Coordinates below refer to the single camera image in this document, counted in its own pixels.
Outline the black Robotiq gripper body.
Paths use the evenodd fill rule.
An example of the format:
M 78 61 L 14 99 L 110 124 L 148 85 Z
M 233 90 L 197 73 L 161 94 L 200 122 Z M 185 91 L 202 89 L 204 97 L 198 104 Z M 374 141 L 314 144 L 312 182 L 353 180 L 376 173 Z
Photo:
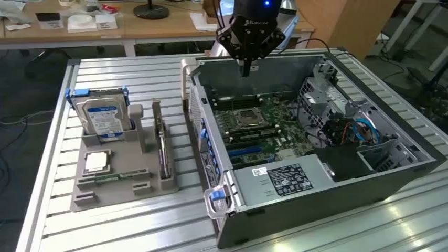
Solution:
M 245 35 L 248 30 L 277 28 L 280 1 L 234 1 L 230 28 L 242 45 L 245 56 Z

